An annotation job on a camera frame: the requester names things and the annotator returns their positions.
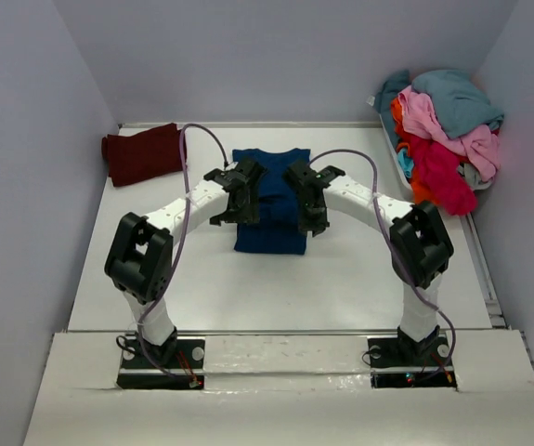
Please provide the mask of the folded dark red shirt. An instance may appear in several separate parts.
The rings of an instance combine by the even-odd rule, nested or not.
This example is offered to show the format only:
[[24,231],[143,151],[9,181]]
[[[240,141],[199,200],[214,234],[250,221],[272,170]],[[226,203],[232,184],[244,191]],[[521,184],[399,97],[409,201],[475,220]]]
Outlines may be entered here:
[[171,123],[153,127],[133,136],[107,135],[101,154],[115,188],[181,172],[180,130]]

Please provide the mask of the light pink t shirt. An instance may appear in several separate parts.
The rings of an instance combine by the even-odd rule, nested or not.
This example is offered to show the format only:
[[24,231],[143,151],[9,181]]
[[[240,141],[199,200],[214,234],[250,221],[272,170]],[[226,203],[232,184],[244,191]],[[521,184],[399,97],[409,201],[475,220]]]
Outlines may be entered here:
[[436,118],[432,99],[407,86],[397,95],[402,110],[403,129],[414,136],[431,139],[466,157],[476,168],[483,182],[493,179],[501,167],[500,142],[487,125],[479,125],[461,137],[450,138]]

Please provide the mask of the orange t shirt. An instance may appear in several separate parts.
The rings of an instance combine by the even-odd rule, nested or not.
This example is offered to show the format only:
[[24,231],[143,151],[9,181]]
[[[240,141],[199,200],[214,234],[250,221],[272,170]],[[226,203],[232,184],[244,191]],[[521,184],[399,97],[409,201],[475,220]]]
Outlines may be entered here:
[[[403,125],[402,125],[402,121],[403,121],[402,107],[401,107],[401,104],[399,103],[398,98],[394,98],[391,101],[390,111],[391,111],[392,119],[394,121],[394,133],[398,137],[398,143],[406,142],[409,144],[408,134],[404,130]],[[396,144],[396,147],[395,147],[396,153],[397,153],[398,143]],[[413,192],[414,202],[420,203],[422,201],[429,201],[431,203],[437,204],[436,197],[419,178],[419,174],[418,174],[418,171],[415,165],[412,171],[412,178],[408,182],[410,183],[411,190]]]

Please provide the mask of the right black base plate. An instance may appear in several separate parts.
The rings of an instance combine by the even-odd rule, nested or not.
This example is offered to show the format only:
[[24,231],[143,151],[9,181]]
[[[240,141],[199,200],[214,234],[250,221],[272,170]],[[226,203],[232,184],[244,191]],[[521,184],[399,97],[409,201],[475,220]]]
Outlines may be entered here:
[[440,336],[422,354],[403,351],[396,337],[368,339],[361,360],[370,367],[371,385],[383,388],[453,388],[457,378],[448,358],[449,340]]

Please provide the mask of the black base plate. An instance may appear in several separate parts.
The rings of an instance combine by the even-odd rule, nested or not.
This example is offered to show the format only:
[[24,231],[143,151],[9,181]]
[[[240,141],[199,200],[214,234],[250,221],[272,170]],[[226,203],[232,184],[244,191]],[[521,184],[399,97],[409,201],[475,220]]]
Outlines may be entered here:
[[453,388],[457,378],[448,358],[449,340],[440,336],[422,354],[403,351],[396,337],[368,339],[361,360],[370,367],[371,385],[383,388]]
[[204,389],[205,339],[179,338],[176,349],[167,358],[149,358],[143,353],[135,335],[118,335],[116,345],[122,356],[116,385],[124,390],[191,390]]

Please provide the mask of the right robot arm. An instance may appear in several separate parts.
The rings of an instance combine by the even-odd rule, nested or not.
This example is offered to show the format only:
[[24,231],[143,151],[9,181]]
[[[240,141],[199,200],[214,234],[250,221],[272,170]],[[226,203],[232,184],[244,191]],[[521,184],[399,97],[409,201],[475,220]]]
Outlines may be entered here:
[[320,171],[298,161],[282,174],[298,204],[298,229],[316,236],[329,226],[330,210],[378,230],[390,251],[393,271],[403,283],[403,309],[397,337],[379,357],[396,355],[404,364],[423,362],[439,338],[439,285],[454,247],[436,206],[412,204],[383,195],[345,171]]

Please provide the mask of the light blue t shirt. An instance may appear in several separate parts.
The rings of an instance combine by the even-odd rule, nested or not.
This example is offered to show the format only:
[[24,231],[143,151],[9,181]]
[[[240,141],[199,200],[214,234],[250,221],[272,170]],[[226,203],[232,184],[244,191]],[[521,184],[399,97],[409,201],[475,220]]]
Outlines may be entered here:
[[409,155],[409,148],[410,145],[406,142],[399,142],[397,145],[397,162],[408,181],[412,178],[414,168],[414,161]]

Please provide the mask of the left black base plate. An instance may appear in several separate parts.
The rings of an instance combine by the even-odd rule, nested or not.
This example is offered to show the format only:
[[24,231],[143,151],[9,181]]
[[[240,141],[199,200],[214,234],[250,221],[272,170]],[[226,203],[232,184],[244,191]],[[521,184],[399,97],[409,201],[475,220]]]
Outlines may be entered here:
[[122,356],[116,385],[124,390],[191,390],[204,389],[205,339],[179,338],[176,349],[167,358],[149,358],[143,353],[135,335],[118,335],[116,345]]

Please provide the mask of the grey blue t shirt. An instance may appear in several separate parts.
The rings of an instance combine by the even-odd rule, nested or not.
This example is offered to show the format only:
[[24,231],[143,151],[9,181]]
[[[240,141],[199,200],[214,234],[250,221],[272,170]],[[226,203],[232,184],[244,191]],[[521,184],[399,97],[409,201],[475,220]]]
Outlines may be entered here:
[[467,72],[434,70],[411,78],[409,70],[392,73],[370,98],[370,105],[390,125],[391,101],[405,87],[427,95],[434,106],[436,118],[445,134],[462,137],[480,125],[498,130],[504,121],[504,111],[494,106],[488,96],[475,86]]

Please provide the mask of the navy blue t shirt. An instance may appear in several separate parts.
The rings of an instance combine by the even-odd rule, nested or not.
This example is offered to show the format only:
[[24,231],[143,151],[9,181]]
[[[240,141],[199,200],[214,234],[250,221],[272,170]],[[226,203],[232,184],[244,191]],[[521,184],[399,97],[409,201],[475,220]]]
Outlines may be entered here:
[[245,254],[297,255],[306,251],[306,236],[298,230],[297,199],[283,179],[287,167],[310,161],[309,149],[272,153],[260,149],[234,150],[232,160],[251,158],[265,167],[259,182],[259,222],[237,227],[234,250]]

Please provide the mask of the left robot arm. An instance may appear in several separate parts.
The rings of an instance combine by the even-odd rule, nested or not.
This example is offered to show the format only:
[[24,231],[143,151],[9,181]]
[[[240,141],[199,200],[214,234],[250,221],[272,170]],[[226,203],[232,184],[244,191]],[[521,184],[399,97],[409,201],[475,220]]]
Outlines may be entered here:
[[137,324],[141,354],[165,367],[176,352],[177,329],[163,300],[176,272],[186,236],[200,225],[259,222],[259,185],[267,169],[245,158],[214,169],[168,205],[139,216],[124,215],[104,265]]

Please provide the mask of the magenta t shirt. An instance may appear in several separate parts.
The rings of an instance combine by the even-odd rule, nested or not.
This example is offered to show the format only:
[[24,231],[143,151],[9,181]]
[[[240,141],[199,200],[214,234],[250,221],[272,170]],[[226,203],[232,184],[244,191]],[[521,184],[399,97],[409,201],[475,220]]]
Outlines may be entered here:
[[410,157],[419,178],[436,197],[436,206],[452,216],[472,212],[477,206],[477,198],[457,172],[460,158],[431,139],[409,137]]

